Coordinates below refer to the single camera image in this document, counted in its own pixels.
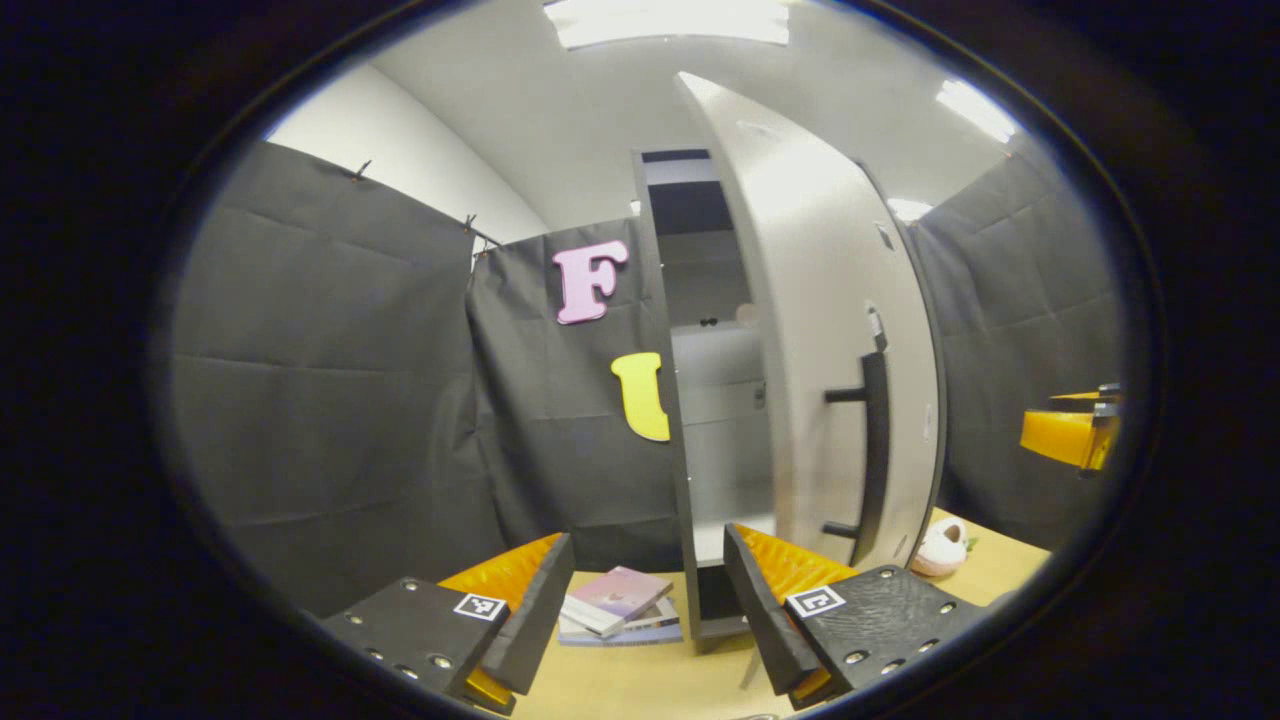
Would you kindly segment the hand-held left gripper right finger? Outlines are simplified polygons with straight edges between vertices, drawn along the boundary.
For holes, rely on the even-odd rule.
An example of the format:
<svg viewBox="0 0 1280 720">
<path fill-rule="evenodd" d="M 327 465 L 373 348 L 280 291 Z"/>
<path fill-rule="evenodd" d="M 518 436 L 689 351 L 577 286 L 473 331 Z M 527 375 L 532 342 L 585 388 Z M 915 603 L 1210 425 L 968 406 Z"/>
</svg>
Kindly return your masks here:
<svg viewBox="0 0 1280 720">
<path fill-rule="evenodd" d="M 906 569 L 859 573 L 739 523 L 723 561 L 771 687 L 797 711 L 883 684 L 986 615 Z"/>
</svg>

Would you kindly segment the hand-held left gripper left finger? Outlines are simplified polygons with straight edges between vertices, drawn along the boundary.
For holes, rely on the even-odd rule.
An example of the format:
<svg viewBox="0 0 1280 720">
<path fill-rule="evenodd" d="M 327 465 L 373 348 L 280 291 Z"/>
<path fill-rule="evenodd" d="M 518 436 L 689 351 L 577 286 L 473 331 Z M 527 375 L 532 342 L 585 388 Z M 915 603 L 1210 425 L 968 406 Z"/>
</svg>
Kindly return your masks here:
<svg viewBox="0 0 1280 720">
<path fill-rule="evenodd" d="M 443 580 L 402 577 L 320 625 L 416 691 L 509 716 L 532 688 L 573 573 L 570 534 L 553 533 Z"/>
</svg>

